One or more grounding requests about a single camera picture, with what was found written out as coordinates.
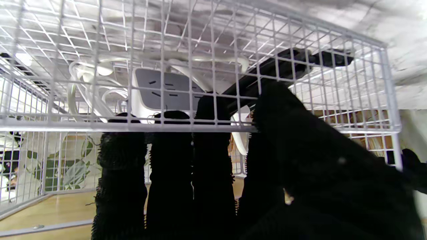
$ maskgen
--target white wire basket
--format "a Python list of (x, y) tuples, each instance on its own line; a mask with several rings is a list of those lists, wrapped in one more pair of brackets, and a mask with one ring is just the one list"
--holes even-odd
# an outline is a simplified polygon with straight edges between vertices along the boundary
[[(401, 169), (401, 124), (382, 42), (268, 1), (0, 6), (2, 148), (20, 151), (11, 159), (19, 163), (15, 192), (2, 185), (4, 216), (46, 194), (94, 189), (104, 131), (232, 132), (233, 171), (244, 176), (247, 132), (256, 131), (250, 112), (268, 81), (287, 82), (314, 115), (374, 154), (387, 160), (394, 151)], [(266, 73), (268, 61), (274, 68)], [(194, 124), (204, 95), (226, 98), (232, 119)], [(166, 124), (163, 116), (154, 124), (152, 116), (166, 110), (185, 111), (190, 124)], [(133, 116), (117, 117), (121, 112)], [(67, 175), (73, 166), (78, 179)], [(7, 174), (10, 181), (13, 171)]]

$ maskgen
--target wire rack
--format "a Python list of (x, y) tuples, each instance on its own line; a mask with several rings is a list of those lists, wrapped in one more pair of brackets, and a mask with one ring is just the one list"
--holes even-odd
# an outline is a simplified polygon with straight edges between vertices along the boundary
[[(401, 169), (394, 85), (386, 46), (377, 40), (268, 1), (0, 0), (0, 6), (0, 141), (3, 152), (20, 152), (2, 160), (19, 163), (19, 178), (14, 190), (1, 185), (0, 219), (49, 194), (93, 190), (104, 131), (232, 132), (240, 139), (229, 150), (233, 172), (244, 176), (247, 135), (239, 133), (256, 131), (250, 111), (265, 81), (286, 82), (314, 115), (377, 156), (387, 160), (393, 151)], [(311, 61), (317, 53), (320, 62)], [(267, 61), (273, 73), (263, 71)], [(150, 81), (159, 84), (140, 84), (136, 71), (158, 73)], [(185, 87), (172, 88), (170, 76)], [(254, 79), (255, 95), (240, 89), (245, 78)], [(148, 106), (146, 92), (157, 107)], [(212, 125), (194, 124), (194, 98), (205, 95), (234, 104), (233, 118), (219, 120), (214, 112), (214, 120), (204, 120)], [(183, 97), (188, 108), (176, 110), (190, 124), (165, 123), (177, 120), (162, 114), (154, 124), (153, 114), (170, 110), (174, 96)], [(121, 112), (133, 116), (116, 116)], [(107, 121), (113, 119), (127, 123)], [(3, 171), (2, 181), (14, 174)]]

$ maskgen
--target wooden floor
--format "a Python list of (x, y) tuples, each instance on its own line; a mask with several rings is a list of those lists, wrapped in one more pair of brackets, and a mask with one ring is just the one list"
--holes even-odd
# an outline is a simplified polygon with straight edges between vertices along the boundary
[[(235, 179), (233, 188), (234, 196), (239, 198), (242, 195), (243, 180)], [(95, 192), (52, 196), (0, 221), (0, 231), (93, 219), (95, 216), (96, 206), (95, 204), (87, 204), (95, 201), (94, 196)], [(1, 240), (87, 240), (90, 239), (90, 236), (91, 225), (87, 225), (54, 231), (24, 234), (14, 237), (4, 237), (1, 238)]]

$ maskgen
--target white cable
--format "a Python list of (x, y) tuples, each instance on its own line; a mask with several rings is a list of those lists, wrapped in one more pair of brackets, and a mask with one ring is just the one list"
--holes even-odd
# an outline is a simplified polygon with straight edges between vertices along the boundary
[[(112, 55), (124, 55), (124, 56), (114, 56), (111, 57), (111, 55), (100, 55), (99, 56), (99, 64), (97, 64), (97, 73), (99, 76), (97, 76), (100, 80), (106, 80), (107, 84), (108, 82), (112, 82), (114, 84), (117, 84), (119, 86), (122, 86), (119, 82), (116, 80), (106, 77), (107, 75), (110, 75), (113, 72), (113, 66), (109, 64), (109, 62), (112, 61), (127, 61), (130, 60), (129, 53), (128, 52), (116, 52), (111, 53)], [(142, 60), (142, 59), (151, 59), (151, 60), (160, 60), (161, 56), (158, 52), (144, 52), (140, 53), (139, 58), (136, 59)], [(205, 78), (200, 76), (198, 73), (192, 72), (190, 74), (190, 69), (187, 67), (187, 63), (189, 61), (188, 53), (182, 53), (182, 52), (176, 52), (176, 51), (164, 51), (164, 59), (167, 60), (173, 68), (180, 71), (184, 75), (190, 77), (192, 76), (192, 80), (204, 91), (212, 91), (213, 87), (211, 86), (210, 82), (207, 81)], [(208, 55), (193, 55), (192, 61), (217, 61), (217, 62), (238, 62), (242, 65), (241, 72), (244, 73), (249, 67), (249, 61), (245, 57), (238, 57), (237, 60), (234, 55), (230, 54), (217, 54), (215, 59), (212, 59), (211, 56)], [(75, 82), (86, 82), (87, 84), (79, 84), (79, 83), (70, 83), (67, 88), (67, 102), (68, 102), (68, 108), (70, 110), (70, 113), (73, 115), (79, 115), (79, 111), (77, 109), (76, 105), (76, 89), (79, 90), (81, 96), (85, 100), (85, 102), (88, 104), (90, 108), (93, 108), (94, 113), (99, 117), (113, 117), (114, 113), (111, 111), (111, 109), (106, 105), (105, 103), (105, 97), (108, 94), (111, 93), (117, 93), (120, 94), (122, 97), (127, 98), (128, 93), (126, 88), (115, 88), (115, 87), (109, 87), (109, 86), (96, 86), (95, 95), (93, 95), (93, 89), (92, 85), (89, 85), (92, 83), (94, 79), (94, 68), (95, 64), (93, 61), (89, 58), (80, 58), (77, 61), (72, 62), (68, 70), (71, 74), (70, 81)], [(98, 90), (99, 88), (106, 88), (108, 89), (102, 97), (99, 96)], [(83, 121), (80, 117), (74, 117), (76, 121)]]

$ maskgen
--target white ceiling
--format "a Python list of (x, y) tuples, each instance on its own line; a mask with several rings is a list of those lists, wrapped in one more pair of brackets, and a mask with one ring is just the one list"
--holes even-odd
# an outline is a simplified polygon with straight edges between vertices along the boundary
[(427, 109), (427, 0), (270, 0), (388, 44), (400, 109)]

